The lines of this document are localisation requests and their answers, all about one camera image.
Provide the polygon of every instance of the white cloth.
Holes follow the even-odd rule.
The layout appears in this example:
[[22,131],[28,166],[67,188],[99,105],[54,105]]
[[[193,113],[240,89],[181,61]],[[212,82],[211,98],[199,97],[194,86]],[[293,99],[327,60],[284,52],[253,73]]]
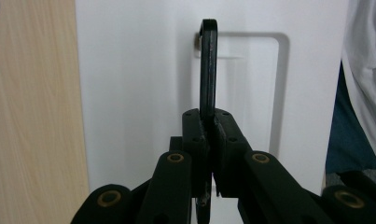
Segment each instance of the white cloth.
[[376,0],[350,2],[342,63],[356,116],[376,155]]

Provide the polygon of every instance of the wooden surface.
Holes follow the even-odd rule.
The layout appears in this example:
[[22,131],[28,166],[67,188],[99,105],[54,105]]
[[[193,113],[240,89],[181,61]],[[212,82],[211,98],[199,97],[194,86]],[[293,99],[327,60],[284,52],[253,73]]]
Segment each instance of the wooden surface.
[[0,1],[0,223],[69,223],[89,193],[75,2]]

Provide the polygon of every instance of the door panel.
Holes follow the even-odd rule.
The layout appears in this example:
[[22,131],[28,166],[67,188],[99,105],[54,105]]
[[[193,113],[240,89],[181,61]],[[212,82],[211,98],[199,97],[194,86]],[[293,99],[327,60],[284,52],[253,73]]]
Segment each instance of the door panel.
[[68,223],[89,193],[75,1],[0,1],[0,223]]

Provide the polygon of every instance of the blue fabric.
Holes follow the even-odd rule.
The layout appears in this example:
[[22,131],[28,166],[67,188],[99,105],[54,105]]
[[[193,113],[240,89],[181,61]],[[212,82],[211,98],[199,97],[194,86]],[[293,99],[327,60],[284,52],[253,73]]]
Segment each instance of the blue fabric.
[[376,156],[356,118],[341,66],[327,148],[326,173],[367,169],[376,169]]

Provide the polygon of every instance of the wooden panel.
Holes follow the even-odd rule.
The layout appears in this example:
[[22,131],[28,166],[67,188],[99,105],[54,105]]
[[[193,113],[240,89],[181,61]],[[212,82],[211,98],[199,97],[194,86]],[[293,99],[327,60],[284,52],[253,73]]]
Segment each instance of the wooden panel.
[[69,223],[89,193],[75,2],[0,1],[0,223]]

